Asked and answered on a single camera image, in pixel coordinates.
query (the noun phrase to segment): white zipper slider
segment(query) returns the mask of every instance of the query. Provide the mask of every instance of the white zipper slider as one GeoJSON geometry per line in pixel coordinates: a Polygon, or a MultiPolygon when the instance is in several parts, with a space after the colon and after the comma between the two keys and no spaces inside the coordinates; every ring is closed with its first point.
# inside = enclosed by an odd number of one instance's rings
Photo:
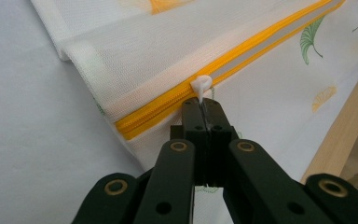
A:
{"type": "Polygon", "coordinates": [[[202,104],[203,93],[212,85],[212,78],[210,76],[199,76],[194,81],[190,82],[193,91],[199,96],[199,102],[202,104]]]}

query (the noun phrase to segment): mesh laundry bag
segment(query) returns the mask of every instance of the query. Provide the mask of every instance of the mesh laundry bag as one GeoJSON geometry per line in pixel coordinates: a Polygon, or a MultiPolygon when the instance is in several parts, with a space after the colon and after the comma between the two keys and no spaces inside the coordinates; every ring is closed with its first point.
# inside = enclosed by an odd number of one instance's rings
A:
{"type": "MultiPolygon", "coordinates": [[[[180,123],[181,103],[197,95],[191,81],[204,75],[213,80],[204,95],[240,135],[283,168],[298,165],[289,153],[307,165],[315,151],[287,148],[358,62],[358,1],[32,2],[59,56],[76,65],[145,169],[180,123]]],[[[225,207],[221,190],[198,189],[195,222],[229,223],[225,207]]]]}

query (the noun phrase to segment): zipper tape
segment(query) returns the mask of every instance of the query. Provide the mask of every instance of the zipper tape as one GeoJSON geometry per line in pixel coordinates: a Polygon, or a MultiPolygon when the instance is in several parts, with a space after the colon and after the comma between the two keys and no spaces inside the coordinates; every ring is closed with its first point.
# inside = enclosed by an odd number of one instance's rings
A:
{"type": "Polygon", "coordinates": [[[339,8],[344,2],[345,0],[321,0],[278,21],[113,125],[126,140],[131,140],[178,110],[184,100],[197,96],[190,82],[198,76],[210,76],[213,79],[213,86],[222,82],[306,26],[339,8]]]}

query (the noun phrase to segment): wooden board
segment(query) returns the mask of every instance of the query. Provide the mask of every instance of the wooden board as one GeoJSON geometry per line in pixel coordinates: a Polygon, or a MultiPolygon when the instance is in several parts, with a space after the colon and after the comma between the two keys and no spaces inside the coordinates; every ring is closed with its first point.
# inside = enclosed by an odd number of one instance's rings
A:
{"type": "Polygon", "coordinates": [[[358,83],[327,133],[306,173],[340,175],[358,135],[358,83]]]}

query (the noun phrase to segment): rivet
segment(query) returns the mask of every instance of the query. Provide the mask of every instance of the rivet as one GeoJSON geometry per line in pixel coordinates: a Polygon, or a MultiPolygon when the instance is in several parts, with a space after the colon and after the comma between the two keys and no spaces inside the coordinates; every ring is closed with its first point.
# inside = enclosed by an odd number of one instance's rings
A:
{"type": "Polygon", "coordinates": [[[107,195],[119,195],[122,194],[124,191],[126,191],[126,189],[128,188],[128,184],[125,180],[122,179],[116,179],[116,180],[112,180],[109,183],[107,183],[104,187],[104,191],[107,195]]]}

